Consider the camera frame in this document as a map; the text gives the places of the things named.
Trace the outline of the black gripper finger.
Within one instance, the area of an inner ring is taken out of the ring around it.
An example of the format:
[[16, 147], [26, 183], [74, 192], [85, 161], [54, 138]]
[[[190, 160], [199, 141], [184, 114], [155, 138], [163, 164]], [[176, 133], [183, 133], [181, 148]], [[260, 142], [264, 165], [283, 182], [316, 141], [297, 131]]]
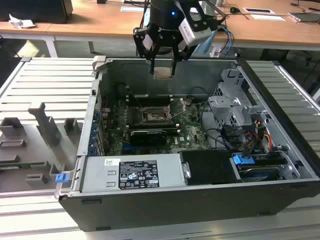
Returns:
[[149, 64], [149, 74], [154, 74], [155, 52], [154, 43], [148, 34], [148, 29], [136, 27], [133, 29], [133, 40], [136, 45], [140, 58], [143, 58]]
[[172, 65], [171, 65], [171, 75], [175, 74], [176, 66], [178, 62], [188, 60], [193, 53], [193, 46], [185, 46], [183, 50], [179, 51], [179, 43], [177, 39], [173, 39], [172, 43]]

